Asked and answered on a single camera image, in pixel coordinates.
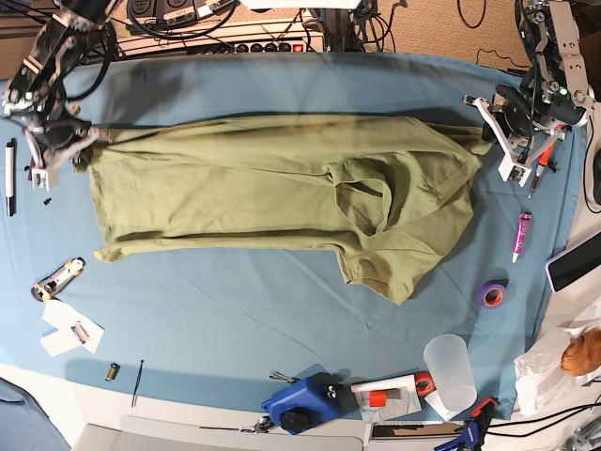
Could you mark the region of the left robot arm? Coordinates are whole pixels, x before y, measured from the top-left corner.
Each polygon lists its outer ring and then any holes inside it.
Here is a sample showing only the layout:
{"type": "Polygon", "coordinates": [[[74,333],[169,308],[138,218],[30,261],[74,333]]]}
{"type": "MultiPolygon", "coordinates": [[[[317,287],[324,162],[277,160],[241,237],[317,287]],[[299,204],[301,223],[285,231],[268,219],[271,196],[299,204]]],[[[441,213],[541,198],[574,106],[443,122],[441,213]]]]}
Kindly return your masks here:
{"type": "Polygon", "coordinates": [[[515,15],[531,62],[520,85],[497,85],[490,101],[465,96],[463,102],[482,116],[484,139],[503,151],[501,179],[524,186],[545,150],[593,118],[595,99],[570,3],[517,1],[515,15]]]}

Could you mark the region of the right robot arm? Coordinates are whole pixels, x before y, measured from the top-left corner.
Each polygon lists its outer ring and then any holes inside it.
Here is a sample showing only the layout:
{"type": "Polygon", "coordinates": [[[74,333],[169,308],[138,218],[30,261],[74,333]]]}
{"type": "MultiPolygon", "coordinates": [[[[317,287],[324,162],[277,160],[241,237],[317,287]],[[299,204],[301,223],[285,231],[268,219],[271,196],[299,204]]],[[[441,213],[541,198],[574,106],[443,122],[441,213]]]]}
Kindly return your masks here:
{"type": "Polygon", "coordinates": [[[78,115],[79,102],[100,86],[116,53],[116,31],[110,19],[119,6],[118,1],[60,1],[4,90],[2,118],[23,131],[35,188],[51,190],[63,163],[85,168],[93,145],[111,140],[108,132],[78,115]],[[84,93],[68,95],[65,78],[102,38],[107,38],[107,49],[96,80],[84,93]]]}

